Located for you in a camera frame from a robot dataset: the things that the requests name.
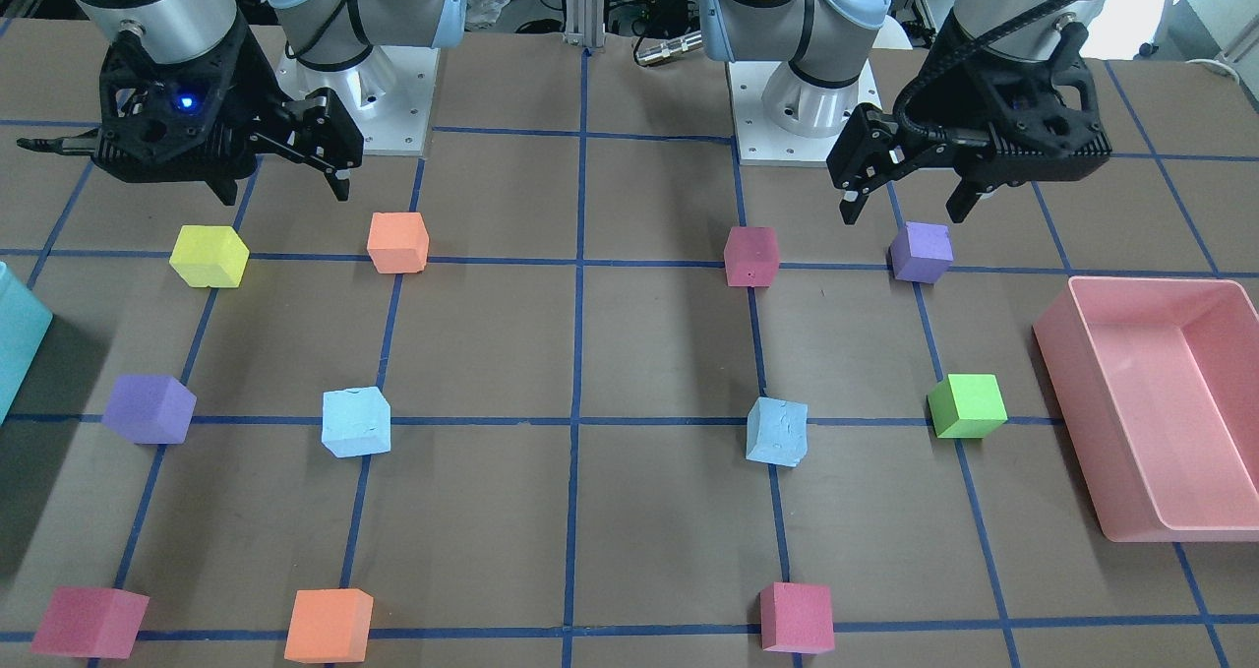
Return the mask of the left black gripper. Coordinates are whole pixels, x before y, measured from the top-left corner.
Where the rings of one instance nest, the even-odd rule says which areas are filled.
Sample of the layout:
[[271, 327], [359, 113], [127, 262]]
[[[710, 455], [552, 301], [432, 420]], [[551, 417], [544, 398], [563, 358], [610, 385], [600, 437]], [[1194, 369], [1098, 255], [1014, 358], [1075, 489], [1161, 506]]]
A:
[[[1047, 60], [1008, 59], [982, 48], [913, 97], [906, 113], [917, 125], [958, 130], [974, 145], [957, 145], [951, 166], [959, 182], [947, 214], [963, 223], [995, 187], [1025, 181], [1079, 181], [1110, 159], [1097, 82], [1079, 50], [1088, 36], [1080, 21], [1053, 31]], [[894, 150], [905, 130], [872, 103], [847, 116], [826, 167], [841, 190], [844, 223], [856, 223], [869, 194], [893, 179]]]

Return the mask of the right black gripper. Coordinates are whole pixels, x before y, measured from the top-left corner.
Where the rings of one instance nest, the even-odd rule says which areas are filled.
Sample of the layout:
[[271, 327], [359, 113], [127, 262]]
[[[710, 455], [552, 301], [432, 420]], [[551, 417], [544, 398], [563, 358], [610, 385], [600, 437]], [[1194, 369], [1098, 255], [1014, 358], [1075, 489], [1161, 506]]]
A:
[[18, 147], [88, 156], [126, 182], [204, 181], [227, 208], [261, 152], [319, 170], [339, 203], [350, 198], [349, 171], [363, 165], [365, 140], [340, 96], [320, 87], [290, 99], [244, 20], [203, 55], [174, 64], [144, 49], [138, 28], [121, 29], [98, 92], [99, 127], [18, 138]]

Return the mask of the left arm white baseplate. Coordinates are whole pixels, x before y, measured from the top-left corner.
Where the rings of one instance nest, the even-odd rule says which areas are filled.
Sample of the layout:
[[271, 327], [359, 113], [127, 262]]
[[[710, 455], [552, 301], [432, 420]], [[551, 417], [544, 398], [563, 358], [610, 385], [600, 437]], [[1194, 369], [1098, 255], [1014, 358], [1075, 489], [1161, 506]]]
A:
[[737, 62], [726, 72], [745, 165], [823, 167], [856, 107], [881, 104], [869, 64], [838, 89], [811, 86], [784, 62]]

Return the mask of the right arm white baseplate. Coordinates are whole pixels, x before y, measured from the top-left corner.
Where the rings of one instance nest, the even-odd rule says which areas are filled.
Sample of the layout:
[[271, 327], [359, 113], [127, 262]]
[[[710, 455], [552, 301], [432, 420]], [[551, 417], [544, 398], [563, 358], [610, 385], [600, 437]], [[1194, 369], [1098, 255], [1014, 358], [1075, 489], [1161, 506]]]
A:
[[279, 86], [291, 96], [319, 87], [337, 91], [364, 138], [364, 153], [417, 156], [426, 152], [442, 52], [421, 47], [375, 47], [358, 65], [320, 72], [283, 57]]

